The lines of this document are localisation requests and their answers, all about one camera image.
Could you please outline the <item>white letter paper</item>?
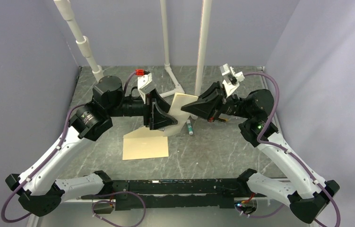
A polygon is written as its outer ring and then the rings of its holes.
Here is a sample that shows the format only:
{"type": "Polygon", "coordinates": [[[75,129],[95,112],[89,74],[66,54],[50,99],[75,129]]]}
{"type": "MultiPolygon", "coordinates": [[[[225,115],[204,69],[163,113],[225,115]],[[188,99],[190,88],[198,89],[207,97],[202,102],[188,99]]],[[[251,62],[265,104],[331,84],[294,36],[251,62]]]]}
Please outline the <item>white letter paper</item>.
{"type": "Polygon", "coordinates": [[[198,96],[194,95],[188,95],[183,93],[174,94],[171,108],[168,114],[177,120],[177,124],[165,127],[164,137],[173,136],[175,134],[178,134],[182,130],[184,124],[190,116],[190,113],[182,111],[181,108],[184,105],[197,101],[197,99],[198,96]]]}

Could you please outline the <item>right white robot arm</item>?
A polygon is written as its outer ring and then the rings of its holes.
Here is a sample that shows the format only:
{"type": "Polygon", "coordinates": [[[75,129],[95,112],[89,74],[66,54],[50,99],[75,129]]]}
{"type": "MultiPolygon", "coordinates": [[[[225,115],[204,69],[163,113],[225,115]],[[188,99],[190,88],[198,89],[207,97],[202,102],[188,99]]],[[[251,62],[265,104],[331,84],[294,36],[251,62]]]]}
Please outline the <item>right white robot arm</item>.
{"type": "Polygon", "coordinates": [[[274,97],[267,89],[250,92],[247,97],[228,96],[224,87],[215,82],[194,102],[181,110],[209,122],[221,114],[244,118],[239,124],[243,138],[268,156],[288,178],[287,183],[271,179],[248,169],[237,178],[237,190],[242,196],[261,194],[285,206],[302,222],[310,224],[333,202],[340,189],[334,180],[325,180],[306,165],[290,148],[276,125],[268,122],[274,97]]]}

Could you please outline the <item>tan paper envelope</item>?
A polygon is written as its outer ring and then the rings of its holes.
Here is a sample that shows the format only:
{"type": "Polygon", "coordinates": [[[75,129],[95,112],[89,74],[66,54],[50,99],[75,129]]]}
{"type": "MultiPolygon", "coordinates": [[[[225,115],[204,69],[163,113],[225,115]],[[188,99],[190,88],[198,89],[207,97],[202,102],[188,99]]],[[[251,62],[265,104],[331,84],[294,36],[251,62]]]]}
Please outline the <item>tan paper envelope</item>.
{"type": "Polygon", "coordinates": [[[168,156],[168,138],[163,131],[141,127],[123,136],[123,160],[168,156]]]}

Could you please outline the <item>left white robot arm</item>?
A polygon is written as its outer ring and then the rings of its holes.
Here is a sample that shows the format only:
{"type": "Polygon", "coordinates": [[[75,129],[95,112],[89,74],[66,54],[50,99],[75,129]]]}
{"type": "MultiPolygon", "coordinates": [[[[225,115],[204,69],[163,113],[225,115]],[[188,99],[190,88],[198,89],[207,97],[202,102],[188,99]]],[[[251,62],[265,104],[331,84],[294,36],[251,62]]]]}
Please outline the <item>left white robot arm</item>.
{"type": "Polygon", "coordinates": [[[178,124],[172,107],[152,85],[145,71],[139,79],[139,96],[126,95],[122,81],[106,76],[93,87],[92,100],[67,113],[63,132],[54,144],[27,170],[10,174],[6,184],[28,214],[38,217],[54,211],[61,203],[86,195],[108,198],[113,181],[104,171],[73,178],[59,175],[86,147],[112,128],[114,117],[141,116],[150,130],[162,130],[178,124]]]}

